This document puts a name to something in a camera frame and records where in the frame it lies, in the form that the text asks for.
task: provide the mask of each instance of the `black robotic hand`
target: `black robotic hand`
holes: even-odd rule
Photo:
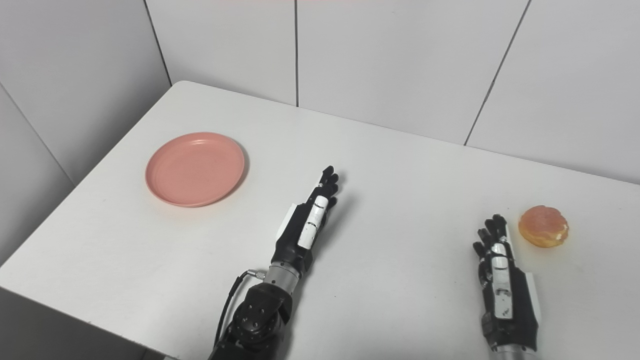
[[[337,203],[338,175],[327,167],[306,202],[292,205],[280,226],[276,250],[263,282],[252,286],[237,307],[231,323],[216,344],[209,360],[272,360],[284,339],[285,326],[292,316],[292,294],[298,281],[313,262],[312,248],[317,235]],[[254,270],[245,274],[257,275]],[[237,288],[242,277],[236,279]],[[226,308],[235,289],[229,293]]]
[[[333,172],[333,166],[327,167],[307,201],[291,206],[278,232],[272,263],[284,261],[293,266],[300,276],[309,270],[316,236],[338,201],[334,197],[338,192],[337,181],[338,174]]]
[[[533,359],[537,351],[538,299],[533,278],[515,265],[507,222],[500,215],[478,230],[474,243],[480,257],[478,276],[483,287],[483,334],[499,359]]]

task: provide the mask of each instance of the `white surface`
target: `white surface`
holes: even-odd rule
[[[0,85],[0,265],[72,189]]]
[[[78,183],[169,87],[142,0],[0,1],[0,79]]]
[[[193,131],[235,139],[250,166],[223,201],[178,208],[147,190],[144,169]],[[0,285],[171,357],[205,359],[233,280],[269,265],[289,204],[329,164],[339,202],[299,285],[288,359],[487,359],[471,244],[493,213],[536,274],[541,359],[635,356],[640,186],[187,82],[0,268]],[[563,246],[536,248],[515,230],[537,204],[568,219]]]
[[[535,0],[469,145],[640,183],[640,3]]]
[[[147,0],[169,76],[296,104],[293,0]]]
[[[526,3],[298,1],[300,106],[462,144]]]

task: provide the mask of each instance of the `tabletop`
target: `tabletop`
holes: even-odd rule
[[[147,190],[147,162],[198,131],[241,145],[244,178],[209,206],[165,204]],[[494,213],[536,278],[540,357],[635,357],[640,186],[185,81],[0,268],[0,286],[170,357],[206,359],[234,279],[268,267],[289,206],[327,165],[339,202],[296,290],[282,358],[488,359],[472,242]],[[519,235],[538,204],[567,218],[564,245]]]

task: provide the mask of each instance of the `white tiled wall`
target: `white tiled wall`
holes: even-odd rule
[[[469,145],[640,184],[640,3],[533,0]]]
[[[293,0],[147,0],[171,81],[296,104]]]
[[[462,144],[526,3],[298,1],[300,107]]]
[[[76,184],[169,88],[142,0],[0,1],[0,81]]]

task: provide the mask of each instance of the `cable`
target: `cable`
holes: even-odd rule
[[[216,339],[215,339],[214,345],[217,345],[218,340],[220,340],[220,332],[222,331],[222,324],[225,322],[225,317],[227,315],[227,309],[229,307],[229,303],[231,303],[231,299],[234,297],[234,294],[238,290],[238,287],[240,287],[242,280],[247,275],[249,275],[249,271],[243,272],[242,275],[236,278],[236,281],[234,282],[233,286],[231,286],[231,290],[229,291],[229,296],[227,297],[227,301],[225,302],[225,307],[222,308],[222,313],[220,314],[220,321],[218,322],[218,330],[216,331]]]

